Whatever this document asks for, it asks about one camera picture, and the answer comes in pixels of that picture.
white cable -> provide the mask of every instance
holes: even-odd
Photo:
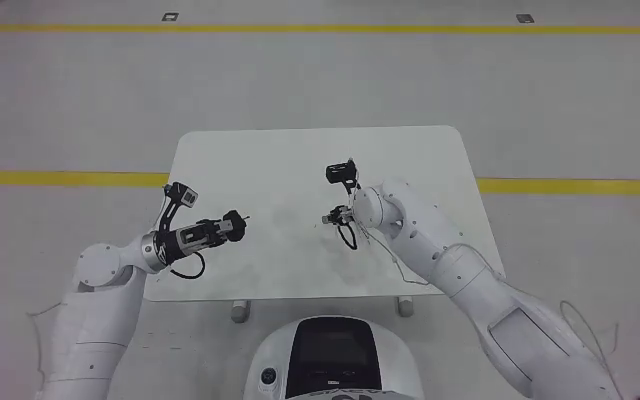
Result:
[[[402,281],[403,282],[405,282],[405,283],[413,283],[415,285],[421,285],[421,286],[429,286],[429,285],[431,285],[431,283],[429,283],[429,282],[418,282],[418,281],[413,281],[413,280],[405,278],[404,272],[402,271],[402,267],[400,267],[400,264],[398,263],[398,258],[395,256],[395,254],[393,254],[393,252],[391,250],[389,250],[389,248],[387,246],[385,246],[380,240],[378,240],[377,237],[375,237],[372,234],[370,234],[369,231],[367,230],[367,228],[365,228],[358,221],[356,221],[356,225],[358,226],[358,228],[360,228],[360,230],[364,234],[364,236],[367,239],[367,241],[369,240],[369,238],[375,240],[376,242],[378,242],[378,244],[380,246],[382,246],[383,249],[385,249],[387,251],[387,253],[389,253],[389,255],[391,256],[391,262],[393,262],[396,265],[396,268],[398,268],[398,272],[400,272],[400,276],[402,277]]]
[[[598,348],[598,352],[600,353],[600,357],[599,357],[600,364],[602,364],[602,367],[605,369],[605,371],[607,371],[607,374],[609,375],[609,379],[611,379],[611,382],[613,383],[613,387],[616,389],[616,392],[618,393],[618,396],[620,397],[620,400],[624,400],[624,397],[622,396],[622,392],[620,391],[620,388],[618,387],[618,382],[616,382],[615,378],[613,377],[613,372],[611,372],[611,368],[609,367],[609,363],[607,362],[607,357],[604,355],[604,351],[602,350],[602,346],[600,345],[600,340],[598,340],[598,337],[596,336],[595,332],[593,331],[593,329],[591,329],[591,325],[589,325],[589,323],[587,322],[587,320],[584,317],[584,315],[582,315],[582,313],[580,311],[578,311],[576,306],[574,306],[573,304],[571,304],[567,300],[562,300],[560,302],[560,315],[562,315],[562,319],[564,319],[565,322],[567,323],[567,325],[569,325],[569,329],[571,329],[571,331],[573,332],[574,335],[576,335],[578,338],[580,337],[580,336],[578,336],[576,331],[573,329],[573,326],[569,322],[569,319],[567,318],[567,316],[566,316],[566,314],[564,312],[564,307],[563,306],[565,306],[565,305],[571,307],[573,309],[573,311],[575,311],[576,314],[578,314],[578,316],[582,320],[582,323],[585,324],[587,329],[589,329],[589,333],[591,334],[591,337],[593,338],[594,342],[596,343],[596,347]]]
[[[46,314],[49,311],[53,310],[54,308],[58,307],[59,305],[61,305],[62,303],[56,303],[54,305],[52,305],[51,307],[48,307],[42,311],[39,311],[37,313],[25,313],[27,314],[27,317],[29,318],[29,320],[31,321],[32,325],[33,325],[33,331],[36,335],[36,346],[38,349],[38,373],[40,374],[41,377],[41,381],[40,381],[40,389],[38,390],[39,392],[42,392],[42,389],[44,389],[44,383],[46,380],[44,371],[42,370],[42,340],[40,339],[40,330],[38,329],[38,324],[36,323],[36,317],[40,316],[42,314]]]

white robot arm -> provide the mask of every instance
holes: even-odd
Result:
[[[601,361],[540,300],[508,285],[460,230],[401,181],[358,190],[353,218],[444,292],[473,324],[485,354],[522,395],[544,400],[618,399]]]
[[[147,274],[157,274],[198,250],[244,236],[246,222],[235,210],[222,220],[202,220],[170,230],[177,209],[192,207],[197,194],[178,182],[167,185],[165,194],[170,203],[158,231],[124,248],[96,244],[80,255],[56,318],[52,371],[40,394],[45,400],[106,399],[111,377],[138,322]]]

yellow stripe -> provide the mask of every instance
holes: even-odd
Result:
[[[0,24],[0,32],[62,33],[414,33],[464,35],[638,35],[640,26],[566,25],[76,25]]]
[[[621,179],[477,178],[481,193],[640,195],[640,181]]]
[[[144,172],[0,171],[0,185],[161,187],[168,179]]]
[[[0,185],[161,187],[166,173],[0,171]],[[477,178],[481,193],[640,195],[640,180]]]

wire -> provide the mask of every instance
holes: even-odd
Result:
[[[42,314],[46,314],[49,311],[53,310],[54,308],[58,307],[59,305],[61,305],[62,302],[56,303],[54,305],[52,305],[51,307],[48,307],[42,311],[36,312],[36,313],[25,313],[27,314],[27,317],[29,318],[29,321],[31,321],[31,324],[33,326],[33,332],[36,335],[36,348],[38,350],[38,373],[40,374],[41,380],[40,380],[40,389],[38,390],[39,392],[42,392],[42,390],[44,389],[44,384],[46,381],[46,376],[44,374],[44,371],[42,370],[42,340],[40,338],[40,330],[38,329],[38,324],[36,323],[36,317],[42,315]]]
[[[346,237],[344,237],[344,233],[342,232],[342,227],[346,226],[349,229],[349,232],[351,232],[351,239],[352,239],[352,243],[349,243],[349,241],[347,240]],[[345,225],[337,225],[338,228],[338,233],[340,234],[340,237],[342,238],[342,241],[344,242],[344,244],[347,245],[347,247],[349,247],[351,250],[358,250],[358,243],[356,243],[356,234],[353,232],[353,228],[351,228],[351,225],[349,224],[345,224]]]
[[[618,382],[616,382],[615,378],[613,377],[613,372],[611,372],[611,367],[609,367],[609,363],[607,362],[607,358],[604,355],[604,351],[602,350],[602,346],[600,345],[600,340],[598,340],[598,337],[596,336],[595,332],[593,331],[593,329],[591,329],[591,325],[589,325],[589,323],[587,322],[587,320],[584,317],[584,315],[582,315],[582,313],[580,311],[578,311],[576,306],[574,306],[573,304],[571,304],[571,302],[569,302],[567,300],[562,300],[560,302],[560,315],[562,315],[562,319],[564,319],[564,321],[567,323],[567,325],[569,325],[569,329],[571,329],[573,334],[576,335],[578,338],[580,338],[580,336],[578,336],[576,331],[573,329],[573,326],[569,322],[569,319],[567,318],[567,316],[566,316],[566,314],[564,312],[564,306],[571,307],[571,309],[573,309],[573,311],[575,311],[575,313],[578,314],[578,317],[580,317],[580,319],[582,320],[582,323],[585,324],[587,329],[589,329],[589,333],[591,334],[591,337],[593,338],[593,340],[594,340],[594,342],[596,344],[596,347],[598,348],[598,352],[600,353],[600,364],[602,364],[602,367],[605,369],[605,371],[607,371],[607,374],[609,374],[609,379],[611,379],[611,382],[613,383],[613,387],[616,389],[616,393],[618,393],[618,396],[620,397],[620,400],[624,400],[624,397],[622,396],[622,392],[620,391],[620,388],[618,387]]]
[[[398,272],[400,272],[400,276],[402,277],[402,280],[405,283],[413,283],[413,284],[422,285],[422,286],[431,285],[431,283],[429,283],[429,282],[419,282],[419,281],[413,281],[413,280],[405,278],[404,272],[402,271],[402,268],[400,267],[400,264],[398,263],[398,258],[395,256],[395,254],[393,254],[391,252],[391,250],[389,250],[389,248],[387,246],[385,246],[380,240],[378,240],[377,237],[375,237],[372,234],[370,234],[369,231],[364,226],[360,225],[360,229],[363,230],[363,233],[365,234],[365,237],[367,239],[371,238],[371,239],[375,240],[376,242],[378,242],[378,244],[380,246],[382,246],[383,249],[385,249],[387,251],[387,253],[389,253],[389,255],[391,256],[391,262],[393,262],[396,265],[396,267],[398,268]]]
[[[204,262],[204,257],[202,257],[202,254],[200,254],[199,252],[195,252],[195,255],[197,255],[200,258],[200,262],[202,263],[202,269],[200,269],[200,272],[198,272],[195,275],[185,275],[185,274],[181,274],[180,272],[171,269],[170,272],[172,274],[174,274],[177,277],[180,277],[182,279],[198,279],[202,276],[202,274],[204,274],[204,268],[205,268],[205,262]]]

table top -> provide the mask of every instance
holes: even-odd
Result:
[[[198,192],[172,227],[219,219],[237,209],[249,215],[242,241],[206,249],[203,276],[183,280],[164,270],[149,276],[151,301],[254,300],[438,294],[402,281],[375,241],[359,236],[359,249],[342,242],[321,218],[348,204],[342,185],[325,168],[350,157],[364,186],[401,178],[425,204],[438,204],[469,243],[504,273],[480,193],[457,130],[449,126],[191,132],[180,139],[169,182]],[[173,264],[185,274],[200,269],[189,257]],[[407,279],[420,280],[402,265]]]

